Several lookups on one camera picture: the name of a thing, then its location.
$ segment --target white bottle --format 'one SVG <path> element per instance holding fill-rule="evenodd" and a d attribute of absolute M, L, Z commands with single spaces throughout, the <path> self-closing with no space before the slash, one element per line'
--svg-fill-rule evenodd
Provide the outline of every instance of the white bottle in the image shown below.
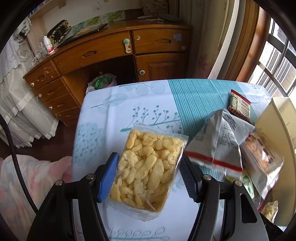
<path fill-rule="evenodd" d="M 44 43 L 48 53 L 51 53 L 54 50 L 54 47 L 52 46 L 52 44 L 47 36 L 43 37 L 43 43 Z"/>

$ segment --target wooden shelf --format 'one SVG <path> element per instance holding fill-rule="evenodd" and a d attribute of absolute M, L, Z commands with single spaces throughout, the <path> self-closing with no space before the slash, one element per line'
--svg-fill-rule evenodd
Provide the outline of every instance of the wooden shelf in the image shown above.
<path fill-rule="evenodd" d="M 42 17 L 48 11 L 50 11 L 51 9 L 53 9 L 54 7 L 58 6 L 63 2 L 65 2 L 65 0 L 50 0 L 47 3 L 45 3 L 41 8 L 39 8 L 36 12 L 34 12 L 29 18 L 35 19 L 35 18 Z"/>

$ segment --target wooden floor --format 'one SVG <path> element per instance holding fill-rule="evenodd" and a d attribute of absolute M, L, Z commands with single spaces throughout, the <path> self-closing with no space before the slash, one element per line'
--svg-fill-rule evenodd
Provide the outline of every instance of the wooden floor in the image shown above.
<path fill-rule="evenodd" d="M 71 156 L 75 137 L 76 125 L 65 126 L 59 122 L 54 137 L 39 140 L 34 139 L 32 147 L 15 148 L 17 154 L 33 156 L 38 160 L 58 161 L 64 156 Z M 10 155 L 10 149 L 6 143 L 0 139 L 0 157 L 6 158 Z"/>

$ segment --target blue sticker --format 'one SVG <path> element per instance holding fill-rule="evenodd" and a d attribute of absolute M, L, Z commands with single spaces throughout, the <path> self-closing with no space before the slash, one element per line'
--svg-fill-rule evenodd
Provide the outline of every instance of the blue sticker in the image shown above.
<path fill-rule="evenodd" d="M 174 38 L 175 38 L 177 41 L 182 41 L 182 35 L 181 35 L 181 34 L 174 34 Z"/>

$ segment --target black cable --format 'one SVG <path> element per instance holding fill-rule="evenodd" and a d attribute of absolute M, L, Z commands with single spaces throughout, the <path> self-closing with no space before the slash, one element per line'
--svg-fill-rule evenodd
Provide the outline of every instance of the black cable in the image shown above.
<path fill-rule="evenodd" d="M 20 171 L 20 166 L 18 164 L 18 161 L 17 161 L 17 155 L 15 153 L 15 147 L 13 145 L 13 141 L 12 141 L 12 136 L 11 136 L 11 133 L 10 133 L 10 130 L 8 128 L 8 125 L 6 123 L 6 121 L 4 120 L 4 118 L 2 117 L 2 115 L 0 115 L 0 125 L 2 126 L 5 134 L 6 134 L 6 138 L 8 140 L 8 144 L 9 144 L 9 147 L 10 147 L 10 150 L 11 150 L 11 157 L 12 157 L 12 161 L 13 161 L 13 165 L 15 166 L 15 171 L 17 173 L 17 177 L 20 181 L 20 185 L 25 193 L 25 196 L 29 202 L 29 204 L 31 205 L 33 211 L 35 213 L 38 212 L 38 209 L 33 201 L 33 199 L 31 198 L 30 194 L 29 194 L 29 191 L 27 189 L 27 186 L 25 184 L 25 181 L 24 181 L 24 178 L 22 177 L 22 173 Z"/>

